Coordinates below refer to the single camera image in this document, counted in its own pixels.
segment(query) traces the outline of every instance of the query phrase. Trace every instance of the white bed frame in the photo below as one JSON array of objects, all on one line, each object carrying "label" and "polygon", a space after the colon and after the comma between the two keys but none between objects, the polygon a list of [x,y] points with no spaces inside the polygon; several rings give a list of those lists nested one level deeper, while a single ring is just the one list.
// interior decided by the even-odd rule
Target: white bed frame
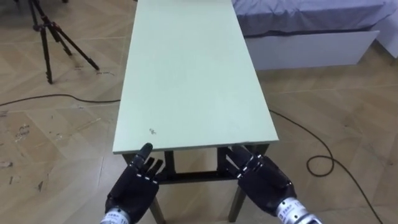
[{"label": "white bed frame", "polygon": [[398,11],[377,23],[374,30],[379,30],[377,41],[394,57],[398,57]]},{"label": "white bed frame", "polygon": [[378,30],[371,30],[269,36],[246,39],[246,45],[256,70],[355,65],[378,34]]}]

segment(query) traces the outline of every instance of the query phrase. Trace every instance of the table leg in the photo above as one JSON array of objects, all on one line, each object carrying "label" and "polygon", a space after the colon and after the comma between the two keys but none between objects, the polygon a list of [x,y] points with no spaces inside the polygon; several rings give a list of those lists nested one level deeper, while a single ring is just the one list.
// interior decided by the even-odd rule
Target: table leg
[{"label": "table leg", "polygon": [[166,221],[163,217],[162,210],[160,209],[159,203],[157,202],[157,199],[152,202],[152,204],[149,207],[150,212],[152,212],[152,215],[155,218],[156,224],[166,224]]},{"label": "table leg", "polygon": [[[123,159],[126,161],[127,164],[129,164],[134,156],[135,156],[134,153],[123,154]],[[159,203],[157,202],[156,198],[150,205],[149,210],[150,210],[150,212],[152,212],[152,215],[155,218],[156,224],[166,224],[166,221],[164,220],[164,217],[163,217],[162,210],[160,209]]]},{"label": "table leg", "polygon": [[238,218],[239,212],[243,206],[244,199],[246,198],[246,194],[243,190],[238,186],[236,189],[236,193],[234,196],[234,200],[232,202],[231,210],[229,211],[228,221],[233,223],[236,222]]},{"label": "table leg", "polygon": [[219,147],[217,148],[217,171],[218,172],[224,172],[226,171],[226,163],[228,162],[226,160],[226,155],[228,152],[227,147]]},{"label": "table leg", "polygon": [[165,171],[167,175],[175,174],[174,151],[164,152]]},{"label": "table leg", "polygon": [[[250,146],[248,150],[251,152],[257,151],[261,155],[264,155],[268,149],[268,144],[258,145],[258,146]],[[236,222],[238,218],[239,212],[242,209],[244,199],[246,198],[246,193],[238,186],[235,192],[234,200],[232,202],[231,210],[229,211],[228,221],[233,223]]]}]

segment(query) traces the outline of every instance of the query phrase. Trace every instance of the floor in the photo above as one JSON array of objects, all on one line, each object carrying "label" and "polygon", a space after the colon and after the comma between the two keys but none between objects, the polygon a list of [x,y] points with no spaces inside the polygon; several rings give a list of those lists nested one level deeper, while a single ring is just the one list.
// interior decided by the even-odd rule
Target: floor
[{"label": "floor", "polygon": [[[49,93],[88,100],[121,95],[136,3],[41,0],[51,19],[101,67],[70,59],[49,43],[54,84],[45,79],[40,35],[26,2],[0,0],[0,104]],[[271,109],[304,125],[357,178],[384,223],[398,223],[398,65],[374,44],[356,66],[259,72]],[[44,98],[0,108],[0,222],[99,223],[106,194],[125,163],[111,153],[118,103]],[[325,223],[377,223],[346,173],[312,177],[306,160],[326,154],[311,135],[273,117],[280,142],[268,155],[292,179],[299,199]],[[211,170],[215,150],[176,153],[177,170]],[[329,161],[314,161],[322,173]],[[236,183],[161,186],[169,223],[226,223]],[[141,223],[154,223],[147,213]],[[237,223],[278,223],[246,200]]]}]

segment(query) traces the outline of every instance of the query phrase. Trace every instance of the black cable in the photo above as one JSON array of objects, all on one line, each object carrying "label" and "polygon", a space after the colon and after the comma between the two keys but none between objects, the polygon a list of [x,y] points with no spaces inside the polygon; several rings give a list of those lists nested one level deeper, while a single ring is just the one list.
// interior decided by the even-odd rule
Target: black cable
[{"label": "black cable", "polygon": [[[40,98],[47,98],[47,97],[55,97],[55,96],[70,97],[70,98],[73,98],[73,99],[75,99],[75,100],[77,100],[77,101],[84,102],[84,103],[116,103],[116,102],[120,102],[120,100],[105,100],[105,101],[82,100],[82,99],[77,98],[77,97],[75,97],[75,96],[73,96],[73,95],[61,94],[61,93],[59,93],[59,94],[49,94],[49,95],[41,95],[41,96],[33,96],[33,97],[23,98],[23,99],[19,99],[19,100],[10,101],[10,102],[7,102],[7,103],[2,103],[2,104],[0,104],[0,106],[6,106],[6,105],[13,104],[13,103],[22,102],[22,101],[34,100],[34,99],[40,99]],[[309,171],[309,173],[310,173],[311,175],[313,175],[313,176],[315,176],[315,177],[326,177],[326,176],[328,176],[329,174],[331,174],[331,173],[333,172],[333,170],[335,169],[335,163],[337,163],[337,164],[338,164],[339,166],[341,166],[341,168],[343,168],[343,170],[351,177],[351,179],[354,181],[355,185],[358,187],[359,191],[361,192],[362,196],[365,198],[366,203],[368,203],[368,205],[369,205],[370,209],[372,210],[374,216],[377,218],[377,220],[379,221],[380,224],[383,224],[383,222],[381,221],[379,215],[376,213],[376,211],[374,210],[373,206],[371,205],[371,203],[370,203],[368,197],[367,197],[366,194],[363,192],[362,187],[359,185],[358,181],[353,177],[353,175],[351,174],[351,172],[350,172],[340,161],[336,160],[336,159],[333,157],[333,154],[331,153],[330,148],[326,145],[325,142],[322,141],[322,139],[320,139],[318,136],[316,136],[314,133],[312,133],[312,132],[311,132],[310,130],[308,130],[307,128],[304,128],[301,124],[298,124],[297,122],[292,121],[290,118],[287,118],[286,116],[284,116],[284,115],[282,115],[282,114],[280,114],[280,113],[278,113],[278,112],[275,112],[275,111],[273,111],[273,110],[269,110],[269,111],[270,111],[271,113],[276,114],[277,116],[280,116],[280,117],[286,119],[287,121],[290,121],[291,123],[297,125],[298,127],[302,128],[304,131],[306,131],[306,132],[308,132],[309,134],[311,134],[314,138],[316,138],[318,141],[320,141],[320,142],[323,144],[323,146],[325,147],[325,149],[328,151],[328,153],[329,153],[330,156],[321,156],[321,155],[312,156],[312,157],[310,157],[310,158],[307,160],[307,170]],[[316,173],[314,173],[314,172],[311,170],[311,168],[310,168],[310,162],[311,162],[312,160],[318,159],[318,158],[324,158],[324,159],[329,159],[329,160],[331,160],[331,167],[330,167],[330,170],[329,170],[328,172],[326,172],[326,173],[324,173],[324,174],[316,174]]]},{"label": "black cable", "polygon": [[10,102],[7,102],[7,103],[2,103],[2,104],[0,104],[0,106],[6,106],[6,105],[13,104],[13,103],[22,102],[22,101],[34,100],[34,99],[40,99],[40,98],[47,98],[47,97],[55,97],[55,96],[70,97],[70,98],[73,98],[73,99],[75,99],[77,101],[85,102],[85,103],[115,103],[115,102],[120,102],[120,100],[104,100],[104,101],[82,100],[80,98],[77,98],[77,97],[69,95],[69,94],[59,93],[59,94],[48,94],[48,95],[41,95],[41,96],[32,96],[32,97],[28,97],[28,98],[23,98],[23,99],[19,99],[19,100],[10,101]]},{"label": "black cable", "polygon": [[[380,224],[383,224],[383,222],[381,221],[379,215],[376,213],[376,211],[374,210],[372,204],[370,203],[368,197],[366,196],[365,192],[363,192],[362,187],[359,185],[358,181],[355,179],[355,177],[351,174],[351,172],[338,160],[336,160],[333,157],[333,154],[331,153],[330,148],[326,145],[325,142],[323,142],[318,136],[316,136],[314,133],[312,133],[310,130],[308,130],[307,128],[304,128],[301,124],[296,123],[295,121],[292,121],[291,119],[285,117],[284,115],[275,112],[273,110],[269,110],[271,113],[276,114],[277,116],[280,116],[284,119],[286,119],[287,121],[290,121],[291,123],[297,125],[298,127],[302,128],[304,131],[308,132],[309,134],[311,134],[313,137],[315,137],[317,140],[319,140],[323,146],[325,147],[325,149],[328,151],[330,156],[321,156],[321,155],[317,155],[317,156],[312,156],[307,160],[307,170],[309,171],[309,173],[315,177],[326,177],[329,174],[331,174],[333,172],[333,170],[335,169],[335,163],[337,163],[341,168],[343,168],[343,170],[351,177],[351,179],[354,181],[355,185],[358,187],[359,191],[361,192],[362,196],[365,198],[366,203],[368,203],[370,209],[372,210],[374,216],[377,218],[377,220],[379,221]],[[331,160],[331,167],[330,170],[324,174],[316,174],[314,173],[311,168],[310,168],[310,162],[314,159],[318,159],[318,158],[324,158],[324,159],[329,159]]]}]

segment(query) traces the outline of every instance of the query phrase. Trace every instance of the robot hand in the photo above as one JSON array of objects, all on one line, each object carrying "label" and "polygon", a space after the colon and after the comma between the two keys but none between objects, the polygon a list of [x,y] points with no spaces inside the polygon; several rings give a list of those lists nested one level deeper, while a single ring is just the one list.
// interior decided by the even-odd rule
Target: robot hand
[{"label": "robot hand", "polygon": [[228,164],[228,171],[261,210],[278,217],[283,224],[321,224],[296,199],[293,184],[268,157],[252,154],[244,146],[231,147],[228,157],[235,164]]},{"label": "robot hand", "polygon": [[145,144],[126,167],[108,194],[105,205],[105,223],[137,223],[154,201],[159,185],[155,179],[163,161],[148,158],[152,151],[150,143]]}]

